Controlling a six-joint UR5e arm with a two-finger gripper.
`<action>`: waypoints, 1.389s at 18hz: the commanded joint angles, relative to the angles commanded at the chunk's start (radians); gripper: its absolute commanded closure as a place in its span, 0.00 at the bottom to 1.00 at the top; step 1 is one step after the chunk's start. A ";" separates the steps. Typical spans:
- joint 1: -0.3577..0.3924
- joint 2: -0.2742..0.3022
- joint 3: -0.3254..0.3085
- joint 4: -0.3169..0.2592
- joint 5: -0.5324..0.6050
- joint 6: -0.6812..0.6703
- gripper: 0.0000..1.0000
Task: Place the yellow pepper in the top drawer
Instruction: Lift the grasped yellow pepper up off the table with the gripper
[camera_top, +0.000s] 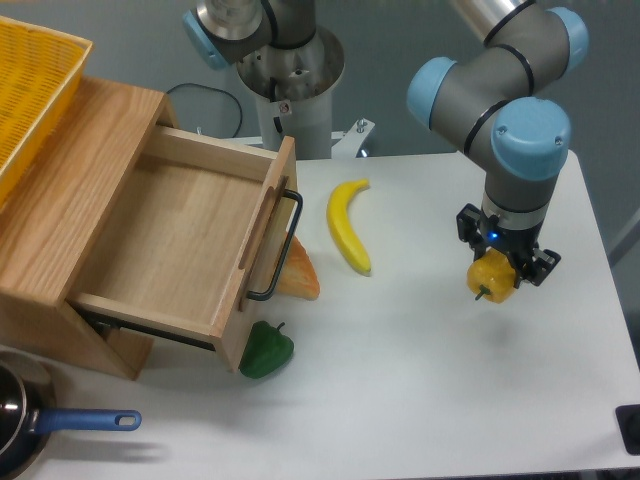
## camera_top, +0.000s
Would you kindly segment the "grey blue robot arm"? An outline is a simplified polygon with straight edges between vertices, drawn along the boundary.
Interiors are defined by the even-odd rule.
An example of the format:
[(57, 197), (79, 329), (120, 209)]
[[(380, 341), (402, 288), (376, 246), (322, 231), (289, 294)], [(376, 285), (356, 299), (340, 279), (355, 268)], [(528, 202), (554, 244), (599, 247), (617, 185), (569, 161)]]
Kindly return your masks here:
[[(457, 216), (459, 238), (481, 258), (504, 254), (517, 282), (541, 284), (559, 263), (538, 236), (568, 156), (571, 124), (538, 92), (586, 56), (589, 34), (565, 8), (533, 1), (458, 1), (454, 5), (484, 51), (460, 64), (427, 61), (412, 78), (408, 110), (485, 174), (480, 206)], [(185, 31), (212, 69), (234, 67), (253, 94), (267, 149), (286, 137), (302, 159), (332, 149), (332, 92), (345, 68), (337, 37), (316, 20), (311, 1), (201, 1)]]

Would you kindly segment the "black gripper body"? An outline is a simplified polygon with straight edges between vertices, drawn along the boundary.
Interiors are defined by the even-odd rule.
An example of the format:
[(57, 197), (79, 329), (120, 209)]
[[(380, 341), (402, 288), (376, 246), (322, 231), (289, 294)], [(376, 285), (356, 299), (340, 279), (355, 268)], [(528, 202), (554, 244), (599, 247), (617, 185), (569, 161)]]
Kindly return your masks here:
[(538, 247), (538, 236), (544, 222), (544, 208), (530, 212), (514, 212), (504, 209), (471, 209), (473, 236), (471, 248), (474, 259), (483, 257), (489, 248), (511, 259), (529, 260)]

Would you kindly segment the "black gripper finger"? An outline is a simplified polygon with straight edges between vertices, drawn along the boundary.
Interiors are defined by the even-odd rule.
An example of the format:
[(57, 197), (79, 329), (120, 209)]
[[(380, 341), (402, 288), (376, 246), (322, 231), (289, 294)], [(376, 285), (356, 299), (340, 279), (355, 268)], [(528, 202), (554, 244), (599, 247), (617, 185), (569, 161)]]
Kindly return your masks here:
[(466, 204), (456, 215), (458, 238), (473, 251), (474, 261), (486, 253), (486, 240), (480, 231), (480, 220), (481, 211), (472, 204)]
[(512, 267), (515, 271), (513, 286), (519, 288), (522, 282), (540, 286), (561, 261), (561, 256), (549, 249), (534, 245), (512, 253)]

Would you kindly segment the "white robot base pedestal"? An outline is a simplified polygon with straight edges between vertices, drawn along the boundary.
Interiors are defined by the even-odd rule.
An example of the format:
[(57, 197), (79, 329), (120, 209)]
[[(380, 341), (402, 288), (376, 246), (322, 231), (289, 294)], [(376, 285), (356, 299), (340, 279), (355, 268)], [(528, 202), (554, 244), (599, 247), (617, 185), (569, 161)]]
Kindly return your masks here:
[(276, 151), (286, 136), (295, 140), (299, 160), (345, 160), (367, 155), (365, 143), (375, 123), (357, 119), (344, 132), (333, 130), (333, 92), (344, 69), (338, 38), (317, 27), (305, 45), (278, 49), (267, 45), (236, 64), (252, 94), (262, 146)]

